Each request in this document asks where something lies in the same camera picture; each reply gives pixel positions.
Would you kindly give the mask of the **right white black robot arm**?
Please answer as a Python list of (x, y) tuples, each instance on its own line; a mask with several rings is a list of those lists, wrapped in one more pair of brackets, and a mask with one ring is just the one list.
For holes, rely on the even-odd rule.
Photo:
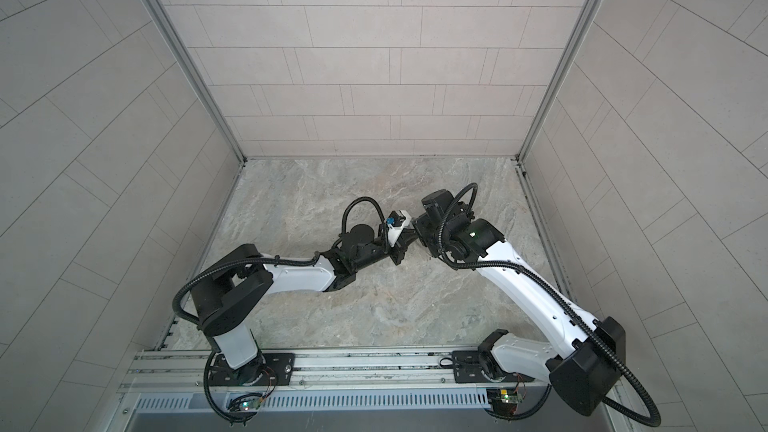
[(489, 280), (547, 340), (525, 347), (508, 331), (492, 332), (477, 352), (484, 375), (492, 381), (524, 376), (544, 381), (584, 416), (601, 404), (618, 409), (608, 393), (628, 369), (624, 328), (611, 317), (595, 317), (557, 291), (495, 226), (475, 218), (472, 201), (440, 189), (424, 197), (422, 205), (415, 229), (430, 254), (454, 270), (477, 272)]

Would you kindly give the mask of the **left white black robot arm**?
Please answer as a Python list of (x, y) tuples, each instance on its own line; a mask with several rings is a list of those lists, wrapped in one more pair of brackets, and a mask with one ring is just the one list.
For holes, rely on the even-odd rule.
[(259, 368), (263, 355), (244, 321), (264, 296), (339, 291), (364, 268), (385, 259), (400, 264), (416, 239), (409, 224), (395, 226), (387, 220), (378, 232), (365, 224), (354, 226), (311, 259), (270, 257), (244, 244), (182, 286), (172, 308), (203, 333), (227, 369)]

